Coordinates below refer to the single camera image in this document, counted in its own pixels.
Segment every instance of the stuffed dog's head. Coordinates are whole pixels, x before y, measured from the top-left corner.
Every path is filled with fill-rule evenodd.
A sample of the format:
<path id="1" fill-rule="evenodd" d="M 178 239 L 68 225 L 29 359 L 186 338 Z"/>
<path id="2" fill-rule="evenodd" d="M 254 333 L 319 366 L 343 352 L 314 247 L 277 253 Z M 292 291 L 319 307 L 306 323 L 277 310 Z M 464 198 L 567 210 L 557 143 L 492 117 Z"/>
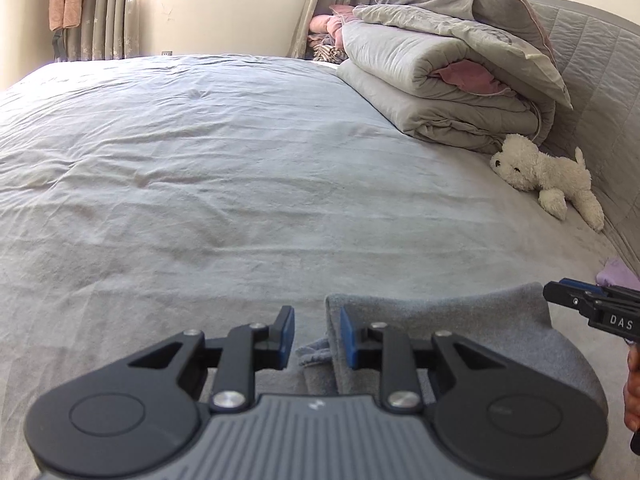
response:
<path id="1" fill-rule="evenodd" d="M 508 135 L 502 151 L 491 158 L 491 169 L 507 184 L 520 191 L 531 191 L 538 183 L 534 167 L 538 147 L 521 135 Z"/>

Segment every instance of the stuffed dog's leg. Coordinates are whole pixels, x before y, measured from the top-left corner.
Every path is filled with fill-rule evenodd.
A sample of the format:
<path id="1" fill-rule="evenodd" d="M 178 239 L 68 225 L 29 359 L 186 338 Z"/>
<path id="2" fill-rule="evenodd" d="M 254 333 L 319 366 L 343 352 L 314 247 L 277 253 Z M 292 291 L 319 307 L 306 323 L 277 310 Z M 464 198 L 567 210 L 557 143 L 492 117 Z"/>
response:
<path id="1" fill-rule="evenodd" d="M 579 191 L 572 197 L 571 202 L 591 229 L 596 232 L 602 231 L 604 228 L 604 213 L 593 192 L 590 190 Z"/>
<path id="2" fill-rule="evenodd" d="M 566 218 L 566 202 L 564 193 L 559 189 L 543 189 L 538 196 L 538 202 L 547 213 L 559 220 Z"/>

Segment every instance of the purple cloth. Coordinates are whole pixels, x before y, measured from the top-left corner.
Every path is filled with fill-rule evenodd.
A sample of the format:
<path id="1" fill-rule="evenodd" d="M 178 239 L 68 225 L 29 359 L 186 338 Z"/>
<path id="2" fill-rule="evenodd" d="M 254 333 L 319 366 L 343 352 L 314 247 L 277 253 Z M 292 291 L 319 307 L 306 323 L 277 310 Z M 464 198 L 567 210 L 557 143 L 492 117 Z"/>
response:
<path id="1" fill-rule="evenodd" d="M 598 285 L 620 285 L 626 288 L 640 290 L 640 280 L 619 258 L 609 258 L 598 275 L 596 276 Z"/>

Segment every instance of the stuffed animal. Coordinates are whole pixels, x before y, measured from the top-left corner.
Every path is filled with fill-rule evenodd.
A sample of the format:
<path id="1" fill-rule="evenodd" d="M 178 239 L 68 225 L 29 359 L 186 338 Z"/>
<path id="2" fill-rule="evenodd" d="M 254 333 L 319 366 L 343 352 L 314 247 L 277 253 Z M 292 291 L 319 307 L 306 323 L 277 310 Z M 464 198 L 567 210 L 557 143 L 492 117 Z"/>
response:
<path id="1" fill-rule="evenodd" d="M 538 201 L 549 214 L 564 220 L 564 200 L 568 199 L 594 231 L 602 231 L 604 213 L 591 191 L 591 173 L 580 148 L 575 149 L 575 160 L 541 153 L 526 137 L 508 135 L 502 151 L 492 156 L 490 164 L 492 170 L 515 189 L 539 189 Z"/>

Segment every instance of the triangular cutout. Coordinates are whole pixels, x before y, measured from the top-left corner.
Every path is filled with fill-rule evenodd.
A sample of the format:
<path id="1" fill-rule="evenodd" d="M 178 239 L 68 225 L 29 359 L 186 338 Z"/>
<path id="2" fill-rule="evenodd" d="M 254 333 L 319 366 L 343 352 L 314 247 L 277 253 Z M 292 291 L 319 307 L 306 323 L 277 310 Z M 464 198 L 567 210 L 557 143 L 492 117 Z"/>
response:
<path id="1" fill-rule="evenodd" d="M 129 366 L 133 368 L 153 368 L 155 370 L 167 368 L 181 347 L 182 343 L 169 343 L 129 363 Z"/>
<path id="2" fill-rule="evenodd" d="M 468 346 L 460 343 L 455 343 L 454 348 L 460 358 L 465 362 L 465 365 L 470 370 L 488 370 L 490 368 L 504 368 L 504 365 L 492 360 Z"/>

